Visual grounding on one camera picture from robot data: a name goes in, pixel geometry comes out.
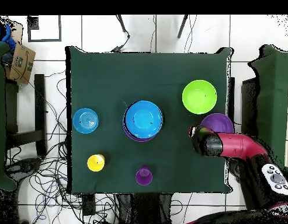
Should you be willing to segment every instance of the lime green bowl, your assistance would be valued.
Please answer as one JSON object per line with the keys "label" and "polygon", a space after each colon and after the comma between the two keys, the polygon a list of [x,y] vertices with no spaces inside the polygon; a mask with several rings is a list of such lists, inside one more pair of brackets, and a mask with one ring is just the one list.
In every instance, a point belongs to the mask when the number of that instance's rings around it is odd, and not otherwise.
{"label": "lime green bowl", "polygon": [[217,95],[214,86],[206,80],[194,80],[186,85],[182,102],[191,113],[208,113],[216,105]]}

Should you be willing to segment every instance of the blue bowl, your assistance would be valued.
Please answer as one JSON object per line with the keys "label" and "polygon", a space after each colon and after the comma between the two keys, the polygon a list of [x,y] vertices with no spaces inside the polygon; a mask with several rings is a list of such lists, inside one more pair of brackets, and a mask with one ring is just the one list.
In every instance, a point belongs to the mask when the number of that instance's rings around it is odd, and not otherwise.
{"label": "blue bowl", "polygon": [[73,116],[73,126],[80,133],[91,133],[98,126],[98,116],[92,109],[81,108]]}
{"label": "blue bowl", "polygon": [[126,110],[124,124],[136,138],[151,138],[162,127],[162,113],[154,103],[140,100]]}

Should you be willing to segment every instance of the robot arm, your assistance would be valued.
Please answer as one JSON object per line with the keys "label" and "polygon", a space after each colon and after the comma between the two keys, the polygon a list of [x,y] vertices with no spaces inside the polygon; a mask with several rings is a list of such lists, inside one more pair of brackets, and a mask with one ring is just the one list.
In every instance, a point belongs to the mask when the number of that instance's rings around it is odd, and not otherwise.
{"label": "robot arm", "polygon": [[206,127],[191,127],[193,147],[201,155],[251,159],[255,155],[267,155],[262,145],[243,134],[215,133]]}
{"label": "robot arm", "polygon": [[[203,126],[190,127],[189,136],[193,149],[203,156],[242,160],[240,182],[247,210],[278,210],[279,216],[288,217],[288,173],[273,164],[261,144],[243,134],[216,133]],[[229,218],[224,216],[224,222],[226,219],[233,221],[234,214],[229,214]]]}

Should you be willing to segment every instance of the yellow cup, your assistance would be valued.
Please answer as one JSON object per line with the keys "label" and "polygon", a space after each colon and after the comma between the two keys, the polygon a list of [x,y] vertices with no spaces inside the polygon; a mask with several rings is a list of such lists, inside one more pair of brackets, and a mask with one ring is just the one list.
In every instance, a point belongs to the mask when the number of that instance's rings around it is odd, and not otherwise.
{"label": "yellow cup", "polygon": [[99,172],[103,169],[105,158],[103,155],[92,155],[88,159],[88,168],[93,172]]}

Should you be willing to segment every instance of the dark green tablecloth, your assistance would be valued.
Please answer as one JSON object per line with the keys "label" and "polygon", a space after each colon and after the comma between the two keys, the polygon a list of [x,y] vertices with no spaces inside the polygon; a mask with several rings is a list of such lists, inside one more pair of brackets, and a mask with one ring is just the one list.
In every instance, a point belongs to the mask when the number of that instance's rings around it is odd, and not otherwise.
{"label": "dark green tablecloth", "polygon": [[268,145],[274,162],[284,167],[288,108],[288,52],[264,45],[250,62],[259,80],[256,126],[258,137]]}
{"label": "dark green tablecloth", "polygon": [[0,42],[0,189],[13,191],[17,184],[4,172],[6,163],[6,101],[5,101],[5,71],[1,65],[1,57],[10,50],[6,42]]}
{"label": "dark green tablecloth", "polygon": [[[230,191],[224,184],[224,159],[201,157],[188,138],[190,125],[206,114],[192,114],[182,104],[184,87],[204,79],[217,90],[217,104],[208,114],[225,113],[230,48],[217,54],[93,54],[70,47],[66,53],[71,118],[83,107],[99,116],[99,126],[91,134],[72,127],[72,193]],[[164,128],[149,142],[135,142],[122,129],[126,107],[137,100],[152,101],[165,115]],[[70,115],[68,125],[72,126]],[[106,164],[95,173],[86,162],[97,153],[105,156]],[[153,174],[146,187],[135,180],[143,165]]]}

